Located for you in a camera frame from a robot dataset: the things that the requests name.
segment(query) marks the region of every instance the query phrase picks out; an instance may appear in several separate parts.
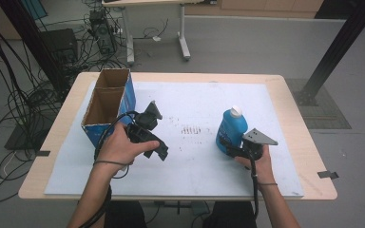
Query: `white paper sheet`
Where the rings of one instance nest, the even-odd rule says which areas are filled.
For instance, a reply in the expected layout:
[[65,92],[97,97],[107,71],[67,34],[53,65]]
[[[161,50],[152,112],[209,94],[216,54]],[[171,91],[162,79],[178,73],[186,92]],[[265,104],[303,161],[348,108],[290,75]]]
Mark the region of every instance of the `white paper sheet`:
[[[60,149],[46,194],[81,195],[93,163],[94,147],[82,130],[91,90]],[[221,83],[134,83],[136,111],[155,100],[163,119],[153,133],[169,147],[161,161],[139,156],[127,176],[111,182],[113,195],[136,197],[253,196],[249,171],[220,152],[215,144],[222,113],[238,105],[248,122],[279,142],[270,146],[273,170],[285,197],[302,197],[279,121],[265,85]]]

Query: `black pole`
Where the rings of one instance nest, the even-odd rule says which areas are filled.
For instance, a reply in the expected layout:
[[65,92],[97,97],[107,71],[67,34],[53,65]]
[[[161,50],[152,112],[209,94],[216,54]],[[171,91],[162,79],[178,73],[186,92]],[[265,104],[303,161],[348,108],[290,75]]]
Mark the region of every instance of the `black pole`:
[[58,98],[63,102],[70,90],[69,82],[41,39],[34,19],[29,15],[21,0],[0,0],[0,7],[28,46],[41,69],[46,73]]
[[362,0],[340,29],[304,88],[295,92],[298,105],[317,105],[315,97],[318,91],[364,28],[365,0]]

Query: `bottle cap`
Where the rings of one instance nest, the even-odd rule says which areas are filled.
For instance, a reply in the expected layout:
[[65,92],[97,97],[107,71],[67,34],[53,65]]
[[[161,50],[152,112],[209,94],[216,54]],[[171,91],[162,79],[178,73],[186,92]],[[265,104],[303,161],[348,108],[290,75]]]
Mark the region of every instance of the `bottle cap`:
[[233,107],[230,109],[230,115],[234,118],[238,118],[242,115],[242,110],[239,106],[233,105]]

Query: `blue bottle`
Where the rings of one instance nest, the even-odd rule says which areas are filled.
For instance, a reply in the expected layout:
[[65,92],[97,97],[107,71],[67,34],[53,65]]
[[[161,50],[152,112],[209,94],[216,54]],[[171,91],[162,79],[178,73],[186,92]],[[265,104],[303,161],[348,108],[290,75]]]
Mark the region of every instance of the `blue bottle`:
[[233,146],[240,147],[242,135],[247,131],[248,124],[242,116],[242,110],[236,105],[224,111],[223,120],[216,136],[216,145],[221,152],[226,153],[226,147],[221,144],[220,137]]

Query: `desk leg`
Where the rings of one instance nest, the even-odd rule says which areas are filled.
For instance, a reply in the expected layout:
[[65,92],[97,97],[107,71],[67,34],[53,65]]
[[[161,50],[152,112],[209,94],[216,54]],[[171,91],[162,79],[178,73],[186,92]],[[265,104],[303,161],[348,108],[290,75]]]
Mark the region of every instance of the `desk leg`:
[[184,4],[180,4],[180,32],[178,32],[180,45],[182,47],[182,55],[185,60],[189,60],[191,58],[191,54],[189,53],[188,45],[185,41],[185,34],[184,34],[184,16],[185,16],[185,7]]
[[133,38],[132,35],[129,33],[129,18],[128,13],[126,11],[126,8],[120,8],[121,14],[123,16],[124,21],[124,30],[125,30],[125,38],[126,38],[126,61],[130,66],[132,66],[135,63],[135,56],[134,56],[134,50],[133,50]]

